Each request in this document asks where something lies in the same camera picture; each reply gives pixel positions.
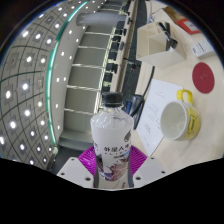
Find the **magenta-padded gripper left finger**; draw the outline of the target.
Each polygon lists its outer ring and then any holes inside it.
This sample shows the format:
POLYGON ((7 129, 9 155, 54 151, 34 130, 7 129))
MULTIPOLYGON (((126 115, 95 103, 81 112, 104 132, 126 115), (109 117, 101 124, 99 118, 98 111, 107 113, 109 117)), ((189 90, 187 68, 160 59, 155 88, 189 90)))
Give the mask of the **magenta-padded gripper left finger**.
POLYGON ((78 157, 70 157, 57 175, 67 181, 84 188, 94 187, 94 176, 96 173, 96 160, 94 147, 86 149, 78 157))

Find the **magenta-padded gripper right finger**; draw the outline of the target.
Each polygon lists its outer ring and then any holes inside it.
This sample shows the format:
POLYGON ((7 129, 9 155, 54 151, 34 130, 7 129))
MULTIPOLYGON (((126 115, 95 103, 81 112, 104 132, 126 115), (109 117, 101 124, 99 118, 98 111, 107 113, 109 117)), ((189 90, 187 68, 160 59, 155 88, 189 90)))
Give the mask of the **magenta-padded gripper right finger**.
POLYGON ((155 157, 148 157, 132 146, 129 156, 128 180, 133 188, 140 188, 166 176, 165 168, 155 157))

